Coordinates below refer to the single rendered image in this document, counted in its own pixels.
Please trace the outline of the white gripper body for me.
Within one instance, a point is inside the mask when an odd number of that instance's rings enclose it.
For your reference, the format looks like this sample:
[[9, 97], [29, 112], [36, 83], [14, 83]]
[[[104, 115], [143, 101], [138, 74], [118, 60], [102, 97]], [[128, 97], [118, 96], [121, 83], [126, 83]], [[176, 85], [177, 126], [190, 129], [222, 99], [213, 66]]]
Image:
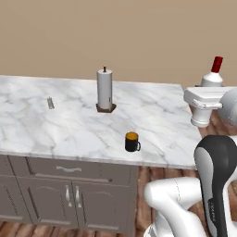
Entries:
[[226, 87], [188, 87], [184, 91], [183, 99], [197, 109], [220, 109], [220, 99], [227, 91]]

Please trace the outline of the white liquor bottle red cap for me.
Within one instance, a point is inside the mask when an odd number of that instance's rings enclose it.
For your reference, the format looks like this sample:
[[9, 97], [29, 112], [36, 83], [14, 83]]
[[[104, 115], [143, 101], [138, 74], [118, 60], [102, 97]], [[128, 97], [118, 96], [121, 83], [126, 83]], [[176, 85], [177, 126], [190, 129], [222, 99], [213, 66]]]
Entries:
[[[208, 74], [206, 74], [201, 81], [202, 87], [222, 86], [223, 80], [219, 75], [222, 60], [223, 60], [222, 56], [215, 57], [211, 71]], [[205, 128], [209, 125], [211, 114], [212, 114], [211, 110], [201, 110], [199, 108], [195, 108], [193, 110], [193, 116], [191, 118], [191, 122], [194, 126], [198, 128]]]

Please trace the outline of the black mug orange inside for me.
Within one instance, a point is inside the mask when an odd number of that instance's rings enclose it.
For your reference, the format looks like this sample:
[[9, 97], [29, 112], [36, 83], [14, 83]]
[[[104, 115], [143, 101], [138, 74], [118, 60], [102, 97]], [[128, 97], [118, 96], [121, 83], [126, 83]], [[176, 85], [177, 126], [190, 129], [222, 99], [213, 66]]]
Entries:
[[141, 150], [139, 135], [134, 131], [129, 131], [125, 135], [125, 150], [128, 152], [136, 152]]

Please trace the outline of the grey cabinet door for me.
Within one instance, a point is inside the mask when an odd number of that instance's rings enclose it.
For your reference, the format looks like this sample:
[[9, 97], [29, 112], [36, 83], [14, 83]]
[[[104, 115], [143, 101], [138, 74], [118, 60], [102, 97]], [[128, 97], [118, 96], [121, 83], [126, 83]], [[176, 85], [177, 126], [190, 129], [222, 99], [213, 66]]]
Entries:
[[14, 177], [0, 176], [0, 219], [31, 223], [30, 215]]
[[[79, 186], [81, 208], [76, 201]], [[99, 183], [72, 183], [79, 227], [86, 230], [127, 233], [129, 228], [130, 188]]]
[[[69, 181], [18, 178], [18, 183], [34, 224], [78, 227], [74, 195]], [[66, 200], [65, 185], [69, 186], [72, 207], [69, 207]]]

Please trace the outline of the wide grey drawer front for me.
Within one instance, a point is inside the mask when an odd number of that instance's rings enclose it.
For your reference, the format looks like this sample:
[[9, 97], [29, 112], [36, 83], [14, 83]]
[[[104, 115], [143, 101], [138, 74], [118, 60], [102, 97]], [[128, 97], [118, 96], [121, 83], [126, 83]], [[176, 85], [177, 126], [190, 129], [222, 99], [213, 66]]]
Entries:
[[[138, 168], [130, 165], [118, 165], [62, 159], [27, 157], [26, 163], [31, 174], [38, 178], [69, 179], [73, 181], [100, 182], [111, 185], [130, 186], [137, 178]], [[64, 168], [81, 168], [82, 172], [67, 173], [57, 170]]]

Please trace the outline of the narrow grey drawer front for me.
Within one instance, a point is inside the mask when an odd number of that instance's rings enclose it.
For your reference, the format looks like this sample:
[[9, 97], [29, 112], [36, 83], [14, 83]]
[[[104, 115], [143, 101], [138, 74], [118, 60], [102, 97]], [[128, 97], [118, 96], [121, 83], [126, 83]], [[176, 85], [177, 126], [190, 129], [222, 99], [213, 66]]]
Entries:
[[0, 175], [13, 176], [14, 172], [7, 156], [0, 155]]

